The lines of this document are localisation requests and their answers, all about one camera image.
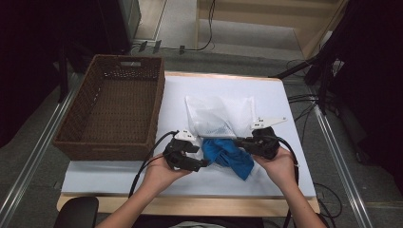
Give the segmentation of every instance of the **blue towel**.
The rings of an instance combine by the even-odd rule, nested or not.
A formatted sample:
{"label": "blue towel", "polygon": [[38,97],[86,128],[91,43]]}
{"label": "blue towel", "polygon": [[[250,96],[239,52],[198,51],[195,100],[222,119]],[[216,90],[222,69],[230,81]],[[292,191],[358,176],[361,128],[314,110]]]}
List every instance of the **blue towel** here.
{"label": "blue towel", "polygon": [[204,139],[201,149],[204,158],[210,163],[217,163],[225,167],[231,167],[244,181],[252,171],[254,162],[250,154],[239,149],[229,139]]}

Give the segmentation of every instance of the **person's right hand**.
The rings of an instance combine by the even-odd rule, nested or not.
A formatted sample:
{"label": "person's right hand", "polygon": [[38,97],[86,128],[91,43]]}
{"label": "person's right hand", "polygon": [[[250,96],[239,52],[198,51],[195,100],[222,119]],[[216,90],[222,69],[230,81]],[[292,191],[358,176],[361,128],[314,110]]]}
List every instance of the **person's right hand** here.
{"label": "person's right hand", "polygon": [[272,160],[253,155],[254,160],[263,167],[270,179],[280,190],[290,184],[296,184],[294,162],[291,152],[280,147]]}

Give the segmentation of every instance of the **white table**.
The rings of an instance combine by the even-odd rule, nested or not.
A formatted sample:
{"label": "white table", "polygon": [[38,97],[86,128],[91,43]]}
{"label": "white table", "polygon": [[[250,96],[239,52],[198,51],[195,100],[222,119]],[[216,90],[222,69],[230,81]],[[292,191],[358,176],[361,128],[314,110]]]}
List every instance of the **white table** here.
{"label": "white table", "polygon": [[[299,187],[318,212],[315,188],[281,80],[166,72],[157,139],[168,131],[188,128],[185,96],[254,97],[259,117],[287,118],[287,122],[273,128],[296,152]],[[169,141],[169,137],[162,141],[156,151],[162,152]],[[71,198],[91,195],[100,200],[100,212],[113,212],[125,202],[140,165],[140,161],[72,161],[58,208]],[[285,216],[287,210],[283,195],[258,164],[247,180],[241,180],[229,168],[211,165],[174,182],[145,208],[144,214],[268,217]]]}

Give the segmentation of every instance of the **gray carpet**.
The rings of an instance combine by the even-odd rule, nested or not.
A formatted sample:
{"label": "gray carpet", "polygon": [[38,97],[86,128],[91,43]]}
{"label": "gray carpet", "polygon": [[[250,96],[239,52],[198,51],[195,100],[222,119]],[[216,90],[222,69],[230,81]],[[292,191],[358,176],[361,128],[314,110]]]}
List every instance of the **gray carpet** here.
{"label": "gray carpet", "polygon": [[[139,55],[152,55],[150,49]],[[241,56],[211,54],[205,52],[186,52],[179,55],[178,51],[161,50],[157,55],[163,56],[166,70],[214,72],[264,77],[275,75],[285,70],[285,61],[250,58]],[[288,96],[306,94],[307,87],[302,79],[290,76],[284,80]],[[18,177],[29,153],[39,139],[55,106],[57,105],[58,89],[52,92],[36,112],[27,120],[16,137],[8,145],[0,148],[0,197],[3,199],[11,185]],[[309,103],[291,104],[295,117]],[[362,198],[369,203],[369,213],[374,227],[399,227],[403,223],[399,216],[402,207],[398,201],[402,196],[396,189],[393,178],[382,168],[364,166],[355,159],[353,146],[344,130],[342,122],[328,112],[328,119],[336,135],[341,151]],[[302,136],[305,118],[297,122],[298,134]],[[314,182],[325,184],[341,198],[343,212],[335,219],[337,227],[357,227],[355,215],[346,196],[340,177],[336,171],[329,148],[320,130],[314,112],[309,115],[305,127],[303,148]],[[41,161],[29,188],[23,196],[9,227],[52,227],[57,217],[56,202],[60,189],[56,182],[63,182],[69,160],[57,148],[50,145]],[[336,198],[326,189],[317,186],[317,192],[322,196],[325,205],[334,215],[338,210]],[[106,215],[99,215],[101,220]],[[284,218],[266,218],[282,225]],[[266,227],[275,227],[266,222]]]}

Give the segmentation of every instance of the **table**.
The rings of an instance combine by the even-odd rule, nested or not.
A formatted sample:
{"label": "table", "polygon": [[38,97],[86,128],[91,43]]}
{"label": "table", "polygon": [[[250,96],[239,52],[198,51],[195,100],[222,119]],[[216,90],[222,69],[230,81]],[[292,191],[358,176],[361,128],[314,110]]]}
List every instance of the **table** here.
{"label": "table", "polygon": [[[199,20],[209,18],[211,2],[198,0],[196,32]],[[213,20],[293,28],[304,58],[309,59],[337,26],[346,4],[347,0],[219,0]]]}
{"label": "table", "polygon": [[[165,90],[157,139],[165,132],[187,128],[185,95],[222,96],[234,99],[254,96],[260,117],[285,117],[273,126],[278,136],[292,145],[300,165],[300,189],[316,212],[315,188],[298,140],[297,130],[281,80],[222,74],[165,73]],[[163,151],[165,139],[156,151]],[[57,208],[74,197],[96,196],[99,212],[111,213],[127,199],[130,184],[140,161],[72,161],[67,170]],[[202,168],[174,182],[143,211],[148,215],[281,217],[288,205],[263,169],[255,166],[243,181],[217,167]]]}

